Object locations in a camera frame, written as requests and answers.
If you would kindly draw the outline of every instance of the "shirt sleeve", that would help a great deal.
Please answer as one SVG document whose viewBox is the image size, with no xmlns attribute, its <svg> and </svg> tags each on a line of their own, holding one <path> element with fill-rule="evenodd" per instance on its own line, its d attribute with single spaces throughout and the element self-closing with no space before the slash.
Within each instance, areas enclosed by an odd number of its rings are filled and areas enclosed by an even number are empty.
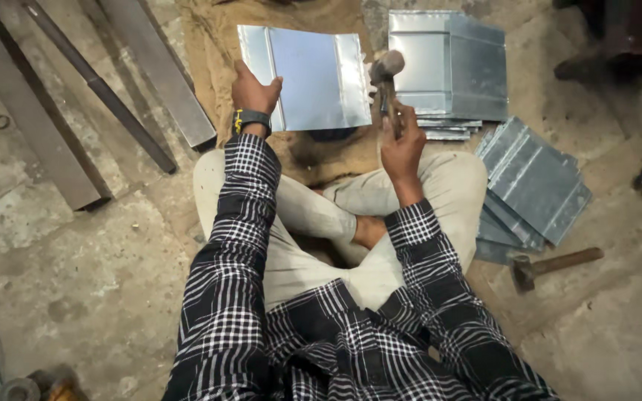
<svg viewBox="0 0 642 401">
<path fill-rule="evenodd" d="M 263 139 L 240 135 L 225 146 L 225 175 L 190 267 L 163 401 L 256 399 L 270 382 L 262 279 L 281 164 Z"/>
<path fill-rule="evenodd" d="M 385 224 L 441 364 L 485 400 L 556 400 L 470 289 L 427 199 L 387 216 Z"/>
</svg>

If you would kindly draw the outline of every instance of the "metal sheet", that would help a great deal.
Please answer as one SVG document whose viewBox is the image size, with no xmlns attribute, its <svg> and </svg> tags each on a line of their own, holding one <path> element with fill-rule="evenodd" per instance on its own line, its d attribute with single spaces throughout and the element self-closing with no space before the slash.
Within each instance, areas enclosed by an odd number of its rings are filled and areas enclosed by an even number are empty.
<svg viewBox="0 0 642 401">
<path fill-rule="evenodd" d="M 355 33 L 327 35 L 266 26 L 237 27 L 242 58 L 259 82 L 284 86 L 273 131 L 370 125 L 361 47 Z"/>
<path fill-rule="evenodd" d="M 83 146 L 1 21 L 0 100 L 72 209 L 91 208 L 110 199 Z"/>
<path fill-rule="evenodd" d="M 477 250 L 474 251 L 475 259 L 497 263 L 498 265 L 509 265 L 512 261 L 512 257 L 509 254 L 516 250 L 509 245 L 486 241 L 480 238 L 477 238 L 475 243 L 477 244 Z"/>
<path fill-rule="evenodd" d="M 207 114 L 138 0 L 101 2 L 160 94 L 191 148 L 217 135 Z"/>
<path fill-rule="evenodd" d="M 391 10 L 389 49 L 405 57 L 398 99 L 418 115 L 507 119 L 504 31 L 460 12 Z"/>
<path fill-rule="evenodd" d="M 430 141 L 467 141 L 470 131 L 452 131 L 438 128 L 424 128 L 425 136 Z"/>
<path fill-rule="evenodd" d="M 552 148 L 517 117 L 483 138 L 487 188 L 558 245 L 591 199 L 575 159 Z"/>
<path fill-rule="evenodd" d="M 482 120 L 459 120 L 456 118 L 427 118 L 417 119 L 417 125 L 428 127 L 482 127 Z"/>
<path fill-rule="evenodd" d="M 482 213 L 479 215 L 477 238 L 517 248 L 521 248 L 523 246 L 522 242 L 516 235 L 507 230 L 502 222 L 498 221 L 495 216 L 488 213 L 484 208 L 482 209 Z"/>
<path fill-rule="evenodd" d="M 501 222 L 506 230 L 512 232 L 519 239 L 523 248 L 544 250 L 544 237 L 490 190 L 487 190 L 484 197 L 482 209 Z"/>
</svg>

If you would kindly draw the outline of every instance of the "steel beam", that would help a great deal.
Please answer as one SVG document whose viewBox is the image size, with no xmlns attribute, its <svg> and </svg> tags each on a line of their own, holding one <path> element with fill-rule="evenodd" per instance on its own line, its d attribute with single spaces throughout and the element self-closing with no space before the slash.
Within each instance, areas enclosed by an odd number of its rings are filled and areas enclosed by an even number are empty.
<svg viewBox="0 0 642 401">
<path fill-rule="evenodd" d="M 88 210 L 111 198 L 98 170 L 1 20 L 0 100 L 72 209 Z"/>
<path fill-rule="evenodd" d="M 133 50 L 136 61 L 165 103 L 191 148 L 217 133 L 167 46 L 138 0 L 103 1 L 113 27 Z"/>
</svg>

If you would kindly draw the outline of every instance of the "plaid shirt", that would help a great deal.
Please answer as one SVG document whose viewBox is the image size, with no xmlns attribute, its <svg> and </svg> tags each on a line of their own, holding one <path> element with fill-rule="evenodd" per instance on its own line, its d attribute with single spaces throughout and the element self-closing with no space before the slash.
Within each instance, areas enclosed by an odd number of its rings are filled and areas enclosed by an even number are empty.
<svg viewBox="0 0 642 401">
<path fill-rule="evenodd" d="M 557 400 L 468 287 L 427 200 L 385 218 L 406 286 L 379 311 L 360 309 L 335 280 L 265 313 L 281 165 L 252 135 L 229 141 L 225 158 L 164 401 Z"/>
</svg>

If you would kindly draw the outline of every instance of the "wooden hammer handle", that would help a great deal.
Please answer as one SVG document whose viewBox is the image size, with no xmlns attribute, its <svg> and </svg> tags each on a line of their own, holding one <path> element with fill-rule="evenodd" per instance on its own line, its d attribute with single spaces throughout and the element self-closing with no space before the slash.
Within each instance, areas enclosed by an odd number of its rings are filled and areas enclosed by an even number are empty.
<svg viewBox="0 0 642 401">
<path fill-rule="evenodd" d="M 532 270 L 536 276 L 544 273 L 549 273 L 572 266 L 581 265 L 594 260 L 603 258 L 603 250 L 600 248 L 589 248 L 581 252 L 572 253 L 570 255 L 559 256 L 548 260 L 542 260 L 537 263 L 532 263 Z"/>
<path fill-rule="evenodd" d="M 393 127 L 395 138 L 399 139 L 402 136 L 402 127 L 400 124 L 400 116 L 395 107 L 395 83 L 392 79 L 381 82 L 378 85 L 378 91 L 380 93 L 380 101 L 385 103 L 381 105 L 381 109 L 386 108 L 385 112 L 388 114 L 388 118 L 390 118 L 390 125 Z M 381 118 L 382 117 L 384 117 L 383 110 L 381 110 Z"/>
</svg>

